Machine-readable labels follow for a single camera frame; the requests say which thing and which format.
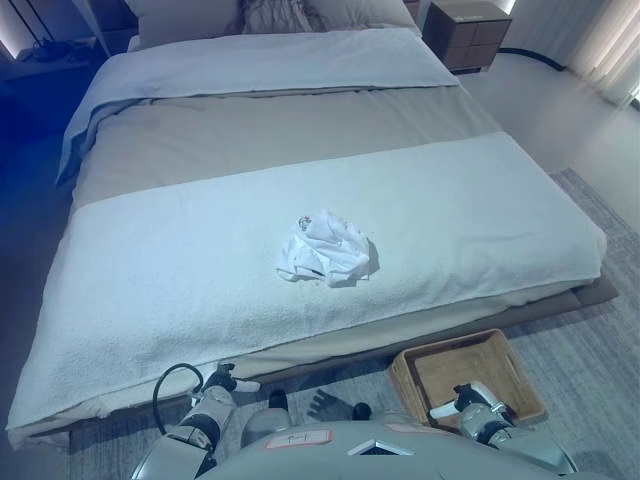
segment bed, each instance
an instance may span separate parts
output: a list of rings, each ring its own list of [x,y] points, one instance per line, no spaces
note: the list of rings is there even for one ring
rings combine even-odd
[[[275,378],[615,295],[602,231],[402,2],[230,0],[218,35],[198,11],[210,3],[187,3],[200,33],[164,38],[149,19],[162,7],[131,0],[138,51],[101,68],[65,133],[74,203],[9,416],[14,447],[64,446],[61,427],[148,402],[177,362]],[[290,225],[323,208],[366,232],[368,279],[276,275]],[[191,382],[178,373],[164,395]]]

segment white bed runner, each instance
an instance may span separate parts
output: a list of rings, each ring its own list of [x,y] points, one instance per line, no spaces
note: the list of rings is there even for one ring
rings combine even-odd
[[[356,287],[274,271],[289,226],[356,222]],[[605,237],[506,134],[213,178],[79,209],[7,428],[216,359],[470,298],[600,275]]]

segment white curtain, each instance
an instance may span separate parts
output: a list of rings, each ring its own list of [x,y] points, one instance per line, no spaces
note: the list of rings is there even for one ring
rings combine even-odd
[[[570,68],[612,102],[628,104],[640,84],[640,2],[610,0]]]

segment mattress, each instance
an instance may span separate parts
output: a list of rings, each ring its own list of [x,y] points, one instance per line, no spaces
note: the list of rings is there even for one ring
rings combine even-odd
[[[277,91],[218,92],[190,98],[158,95],[106,105],[108,114],[100,115],[92,109],[87,137],[95,137],[95,142],[90,140],[86,148],[74,191],[72,219],[80,211],[101,208],[110,200],[141,192],[331,159],[347,160],[354,155],[464,141],[499,131],[456,82],[429,88],[409,85],[323,85],[313,89],[303,85],[298,89],[289,86]],[[596,272],[336,329],[234,361],[240,375],[254,375],[376,348],[554,295],[597,276]],[[207,362],[201,365],[212,367]],[[165,395],[184,392],[189,384],[187,376],[177,374],[167,382]],[[39,432],[144,403],[151,390],[150,382],[140,381],[93,395],[36,422],[12,425],[10,437],[14,445],[23,445],[34,441],[28,437]],[[48,435],[35,441],[60,444],[65,437]]]

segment bedroom floor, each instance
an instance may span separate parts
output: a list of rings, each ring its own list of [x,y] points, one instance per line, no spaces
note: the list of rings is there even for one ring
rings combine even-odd
[[[514,55],[501,54],[489,72],[461,78],[545,170],[572,166],[640,230],[640,112],[615,110],[573,75]],[[3,421],[28,355],[42,288],[69,208],[69,191],[52,186],[59,142],[60,137],[52,135],[19,146],[0,164]],[[64,479],[66,461],[65,454],[52,449],[12,452],[6,436],[0,435],[0,478]]]

